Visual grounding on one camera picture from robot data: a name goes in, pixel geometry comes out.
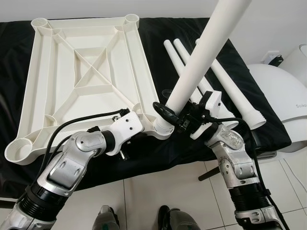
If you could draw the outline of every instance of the white tile floor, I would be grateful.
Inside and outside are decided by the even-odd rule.
[[[241,230],[222,176],[218,174],[203,182],[197,179],[216,164],[209,161],[179,165],[75,192],[59,213],[53,230],[91,229],[103,204],[114,208],[121,230],[157,230],[157,211],[163,204],[188,212],[202,230]],[[260,167],[266,186],[290,229],[306,230],[307,153]],[[0,221],[8,212],[0,209]]]

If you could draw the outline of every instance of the white plastic tube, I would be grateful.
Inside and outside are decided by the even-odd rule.
[[[183,44],[181,43],[181,41],[179,39],[175,39],[177,46],[175,45],[176,49],[178,50],[180,56],[182,57],[183,61],[185,63],[187,63],[190,55],[187,52],[187,50],[184,48]],[[184,69],[184,64],[180,59],[180,56],[177,54],[176,50],[174,49],[172,43],[169,40],[165,40],[164,41],[164,46],[167,50],[167,53],[169,55],[169,57],[172,60],[173,65],[175,66],[175,69],[178,73],[178,75],[181,75],[183,69]],[[208,83],[208,81],[203,78],[201,81],[204,82],[204,87],[205,90],[202,91],[202,93],[204,94],[206,91],[214,91],[214,89],[211,87],[211,85]],[[201,94],[199,93],[198,89],[196,89],[194,91],[194,93],[192,94],[191,98],[190,98],[193,102],[198,103],[201,99]],[[235,117],[231,112],[229,112],[227,110],[227,108],[225,107],[225,105],[223,103],[221,103],[221,107],[220,107],[220,113],[218,115],[218,118],[231,118],[231,117]],[[228,122],[223,122],[224,125],[226,125],[229,128],[234,128],[237,126],[238,122],[237,121],[228,121]]]
[[[183,62],[185,64],[187,64],[189,58],[190,58],[190,54],[188,53],[188,51],[186,50],[186,48],[183,46],[183,44],[181,43],[181,41],[177,38],[174,40],[174,45],[178,51],[178,53],[180,54]],[[200,81],[200,84],[198,85],[199,89],[201,90],[201,92],[204,94],[206,91],[214,91],[213,87],[211,86],[211,84],[207,81],[207,79],[205,77],[203,77]],[[218,115],[219,118],[232,118],[235,117],[233,115],[233,113],[231,113],[223,103],[221,103],[221,108],[220,108],[220,113]],[[237,121],[228,121],[228,122],[224,122],[224,125],[228,126],[229,128],[234,128],[236,127],[238,124]]]
[[[166,106],[177,115],[195,91],[215,57],[229,38],[251,0],[220,0],[201,34],[200,42],[193,50],[189,62],[174,87]],[[161,135],[170,135],[173,126],[162,117],[154,122]]]
[[[229,95],[230,99],[241,113],[242,118],[248,124],[249,128],[253,130],[264,125],[266,123],[266,119],[251,105],[218,60],[214,59],[211,68]]]

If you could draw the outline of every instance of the electrical outlet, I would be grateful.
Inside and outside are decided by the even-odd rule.
[[[275,57],[280,55],[279,50],[269,50],[261,59],[261,63],[268,64],[271,60],[273,60]]]

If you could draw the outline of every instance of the black cloth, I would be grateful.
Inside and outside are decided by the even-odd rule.
[[[178,75],[164,48],[166,39],[179,38],[191,52],[208,19],[140,19],[139,33],[154,80],[159,100],[166,102],[162,90],[173,89]],[[4,149],[15,139],[23,104],[24,89],[31,57],[34,30],[30,21],[0,23],[0,196],[18,198],[36,176],[42,156],[30,165],[8,162]],[[253,80],[246,65],[228,40],[217,59],[229,73],[243,94],[267,119],[267,123],[254,131],[258,151],[272,151],[290,145],[290,138]],[[241,117],[223,87],[210,69],[206,77],[216,90],[222,91],[226,107]],[[238,132],[247,138],[240,126]],[[174,133],[165,141],[145,137],[128,145],[130,159],[102,155],[94,158],[78,186],[85,189],[112,181],[166,170],[178,164],[215,159],[202,140],[192,140],[188,134]]]

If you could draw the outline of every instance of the white wall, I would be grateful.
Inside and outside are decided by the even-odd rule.
[[[3,0],[0,22],[38,17],[208,17],[217,0]],[[306,43],[307,0],[253,0],[231,35],[247,64],[259,63],[268,50],[286,57]]]

